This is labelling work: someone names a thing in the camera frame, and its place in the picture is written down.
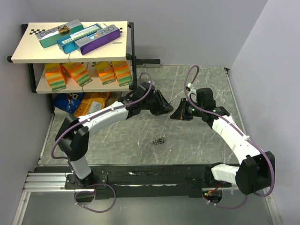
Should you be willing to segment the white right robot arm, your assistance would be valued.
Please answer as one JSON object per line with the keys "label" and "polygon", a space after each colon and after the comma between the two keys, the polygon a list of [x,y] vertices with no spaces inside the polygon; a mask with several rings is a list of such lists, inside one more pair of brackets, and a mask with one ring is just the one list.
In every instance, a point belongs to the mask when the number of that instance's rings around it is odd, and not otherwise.
{"label": "white right robot arm", "polygon": [[205,183],[215,187],[220,182],[234,184],[245,195],[257,194],[275,186],[275,157],[271,152],[263,152],[237,127],[229,112],[217,107],[210,88],[195,89],[188,84],[187,93],[179,107],[170,116],[172,120],[190,121],[199,117],[222,137],[238,159],[238,166],[215,163],[207,166]]}

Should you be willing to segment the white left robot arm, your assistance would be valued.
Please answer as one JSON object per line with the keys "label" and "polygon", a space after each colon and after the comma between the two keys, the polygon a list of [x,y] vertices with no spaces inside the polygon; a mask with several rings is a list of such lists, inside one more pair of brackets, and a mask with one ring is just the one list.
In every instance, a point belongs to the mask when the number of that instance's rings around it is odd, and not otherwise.
{"label": "white left robot arm", "polygon": [[89,138],[107,126],[138,115],[142,110],[148,110],[152,115],[159,116],[170,113],[173,107],[154,85],[142,82],[136,90],[102,110],[81,117],[69,114],[64,119],[55,137],[55,146],[64,152],[64,158],[68,161],[75,175],[75,181],[81,188],[88,188],[93,183],[93,171],[85,156]]}

